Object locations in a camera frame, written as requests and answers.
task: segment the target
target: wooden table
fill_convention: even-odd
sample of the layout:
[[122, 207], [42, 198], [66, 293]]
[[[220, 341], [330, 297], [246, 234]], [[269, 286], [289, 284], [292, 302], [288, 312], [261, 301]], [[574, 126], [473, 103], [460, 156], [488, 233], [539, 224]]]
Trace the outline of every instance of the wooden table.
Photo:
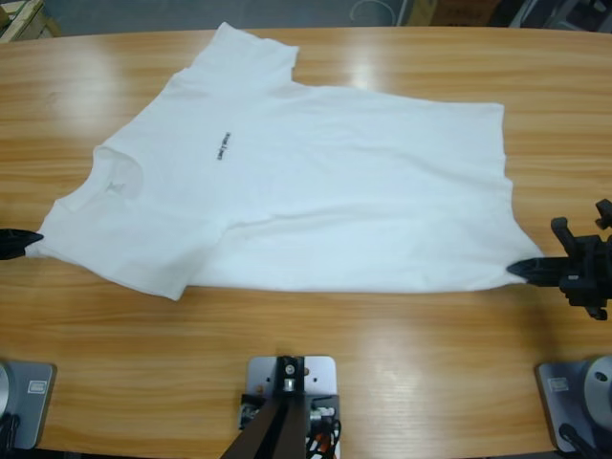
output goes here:
[[[295, 79], [506, 105], [517, 221], [561, 254], [552, 217], [595, 232], [612, 197], [612, 36], [494, 29], [274, 30]], [[36, 230], [212, 32], [0, 46], [0, 227]], [[556, 290], [301, 295], [190, 288], [180, 302], [55, 260], [0, 263], [0, 355], [58, 374], [41, 447], [218, 457], [256, 355], [338, 363], [342, 456], [458, 458], [551, 449], [543, 361], [612, 353], [612, 324]], [[315, 333], [320, 336], [314, 339]]]

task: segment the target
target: wire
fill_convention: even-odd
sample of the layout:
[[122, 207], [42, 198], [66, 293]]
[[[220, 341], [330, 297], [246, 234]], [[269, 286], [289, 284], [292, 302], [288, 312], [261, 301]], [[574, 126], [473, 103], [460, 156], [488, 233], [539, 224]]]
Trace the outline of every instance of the wire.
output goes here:
[[355, 22], [355, 13], [357, 12], [357, 9], [364, 3], [376, 3], [378, 5], [381, 5], [382, 7], [387, 8], [388, 11], [391, 13], [391, 25], [392, 26], [396, 25], [397, 17], [395, 15], [395, 12], [393, 11], [391, 7], [389, 7], [382, 0], [360, 0], [359, 2], [357, 2], [355, 5], [353, 5], [353, 8], [351, 8], [351, 11], [348, 13], [348, 17], [351, 21]]

